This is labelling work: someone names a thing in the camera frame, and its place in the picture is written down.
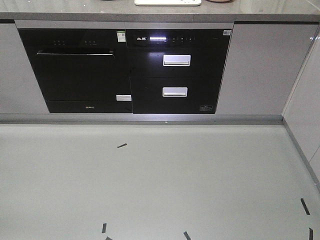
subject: white cabinet door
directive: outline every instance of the white cabinet door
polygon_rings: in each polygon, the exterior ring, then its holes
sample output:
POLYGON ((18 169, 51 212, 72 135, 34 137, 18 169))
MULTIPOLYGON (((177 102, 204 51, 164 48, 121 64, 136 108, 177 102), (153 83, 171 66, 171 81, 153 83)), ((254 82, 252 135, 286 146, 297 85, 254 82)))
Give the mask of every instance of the white cabinet door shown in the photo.
POLYGON ((235 24, 217 114, 280 115, 317 24, 235 24))
POLYGON ((49 113, 16 25, 0 23, 0 114, 49 113))
POLYGON ((286 108, 284 119, 310 161, 320 145, 320 34, 286 108))

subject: digital display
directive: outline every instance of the digital display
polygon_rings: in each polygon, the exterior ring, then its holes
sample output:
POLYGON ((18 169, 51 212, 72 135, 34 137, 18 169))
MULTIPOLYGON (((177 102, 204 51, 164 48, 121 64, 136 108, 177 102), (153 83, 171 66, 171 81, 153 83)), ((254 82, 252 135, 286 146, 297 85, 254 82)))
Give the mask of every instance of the digital display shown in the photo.
POLYGON ((165 36, 151 36, 150 42, 166 42, 167 38, 165 36))

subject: label sticker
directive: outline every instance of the label sticker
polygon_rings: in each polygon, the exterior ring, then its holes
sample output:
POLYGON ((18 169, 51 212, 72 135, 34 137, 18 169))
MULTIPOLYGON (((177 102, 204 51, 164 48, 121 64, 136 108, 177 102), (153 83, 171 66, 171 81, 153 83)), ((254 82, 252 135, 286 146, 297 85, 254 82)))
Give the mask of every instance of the label sticker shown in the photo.
POLYGON ((212 105, 202 105, 199 108, 199 111, 201 112, 211 112, 214 109, 214 106, 212 105))
POLYGON ((118 43, 126 42, 126 31, 116 31, 116 35, 118 37, 118 43))
POLYGON ((230 36, 231 35, 231 30, 224 30, 223 31, 223 36, 230 36))
POLYGON ((117 101, 131 101, 131 95, 116 95, 117 101))

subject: white sticker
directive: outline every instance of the white sticker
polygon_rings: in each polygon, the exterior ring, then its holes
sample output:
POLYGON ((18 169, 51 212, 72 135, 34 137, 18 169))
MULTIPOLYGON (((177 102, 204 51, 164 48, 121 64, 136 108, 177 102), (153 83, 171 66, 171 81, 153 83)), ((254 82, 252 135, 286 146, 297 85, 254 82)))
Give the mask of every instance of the white sticker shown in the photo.
POLYGON ((131 95, 117 95, 117 101, 131 101, 131 95))
POLYGON ((230 36, 231 35, 231 30, 224 30, 223 31, 223 36, 230 36))
POLYGON ((125 31, 116 31, 116 35, 118 37, 118 43, 126 42, 126 32, 125 31))

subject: gray floor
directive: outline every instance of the gray floor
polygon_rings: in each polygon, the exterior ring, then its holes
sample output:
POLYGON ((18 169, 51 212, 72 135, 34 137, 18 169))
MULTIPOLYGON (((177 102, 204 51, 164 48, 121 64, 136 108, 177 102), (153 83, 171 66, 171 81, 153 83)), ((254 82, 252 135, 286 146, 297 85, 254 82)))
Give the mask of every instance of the gray floor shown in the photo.
POLYGON ((3 240, 320 239, 280 125, 3 124, 0 196, 3 240))

